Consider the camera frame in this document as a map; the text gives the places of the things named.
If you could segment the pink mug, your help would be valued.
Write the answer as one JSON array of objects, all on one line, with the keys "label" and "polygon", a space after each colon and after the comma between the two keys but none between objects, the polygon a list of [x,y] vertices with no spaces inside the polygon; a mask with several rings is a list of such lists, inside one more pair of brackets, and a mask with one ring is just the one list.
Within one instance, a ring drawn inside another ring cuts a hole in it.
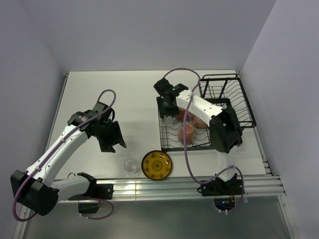
[{"label": "pink mug", "polygon": [[183,109],[183,108],[178,108],[178,114],[175,116],[175,119],[176,119],[177,121],[183,121],[184,116],[187,115],[187,118],[188,118],[188,119],[193,120],[194,114],[192,114],[191,112],[187,112],[187,113],[185,113],[185,112],[186,112],[185,109]]},{"label": "pink mug", "polygon": [[186,124],[184,128],[180,129],[177,138],[182,144],[189,145],[194,139],[194,127],[191,124]]}]

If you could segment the red floral patterned bowl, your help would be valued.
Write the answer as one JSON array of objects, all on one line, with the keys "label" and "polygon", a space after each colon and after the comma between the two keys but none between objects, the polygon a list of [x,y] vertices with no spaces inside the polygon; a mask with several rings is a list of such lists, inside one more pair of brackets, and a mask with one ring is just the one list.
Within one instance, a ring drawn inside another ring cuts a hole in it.
[{"label": "red floral patterned bowl", "polygon": [[193,117],[191,125],[193,127],[197,127],[197,128],[207,128],[208,127],[208,125],[203,120],[198,118],[197,116]]}]

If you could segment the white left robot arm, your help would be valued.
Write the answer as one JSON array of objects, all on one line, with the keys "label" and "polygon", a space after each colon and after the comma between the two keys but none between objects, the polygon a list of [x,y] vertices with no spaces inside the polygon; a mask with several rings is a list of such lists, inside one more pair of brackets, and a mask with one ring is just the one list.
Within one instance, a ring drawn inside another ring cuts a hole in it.
[{"label": "white left robot arm", "polygon": [[73,196],[91,199],[97,194],[97,180],[87,173],[55,182],[57,173],[89,138],[97,139],[101,152],[114,153],[114,146],[126,147],[111,106],[97,102],[93,109],[74,113],[60,137],[25,171],[10,177],[14,204],[20,203],[45,216],[62,200]]}]

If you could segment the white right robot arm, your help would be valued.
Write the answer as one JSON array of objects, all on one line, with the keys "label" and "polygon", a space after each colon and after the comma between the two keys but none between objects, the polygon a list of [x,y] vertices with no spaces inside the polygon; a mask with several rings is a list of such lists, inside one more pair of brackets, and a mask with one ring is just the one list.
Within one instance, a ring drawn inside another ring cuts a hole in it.
[{"label": "white right robot arm", "polygon": [[219,179],[215,183],[216,190],[227,194],[233,188],[231,179],[237,172],[235,153],[242,144],[242,128],[235,110],[217,106],[183,84],[173,86],[165,78],[157,81],[154,89],[159,94],[157,104],[161,119],[184,116],[183,121],[186,121],[188,113],[191,113],[207,125],[209,141],[217,151],[216,176]]}]

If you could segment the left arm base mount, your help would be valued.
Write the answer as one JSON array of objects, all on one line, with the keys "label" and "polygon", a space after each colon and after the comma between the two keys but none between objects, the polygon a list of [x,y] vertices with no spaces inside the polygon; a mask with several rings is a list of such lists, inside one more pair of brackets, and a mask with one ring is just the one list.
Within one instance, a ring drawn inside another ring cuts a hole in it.
[{"label": "left arm base mount", "polygon": [[82,215],[92,217],[97,212],[109,210],[109,215],[114,211],[114,205],[109,201],[113,197],[113,184],[97,184],[91,196],[75,195],[68,201],[78,201],[78,212]]}]

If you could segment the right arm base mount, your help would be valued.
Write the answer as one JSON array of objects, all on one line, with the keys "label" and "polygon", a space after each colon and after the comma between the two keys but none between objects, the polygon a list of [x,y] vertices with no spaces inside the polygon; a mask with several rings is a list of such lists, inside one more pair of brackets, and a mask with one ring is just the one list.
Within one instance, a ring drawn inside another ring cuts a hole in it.
[{"label": "right arm base mount", "polygon": [[226,198],[214,199],[216,208],[225,211],[235,207],[235,196],[241,195],[242,189],[242,180],[237,179],[237,174],[235,174],[235,176],[227,182],[224,182],[220,178],[216,178],[208,184],[201,185],[197,188],[197,192],[204,197],[226,196]]}]

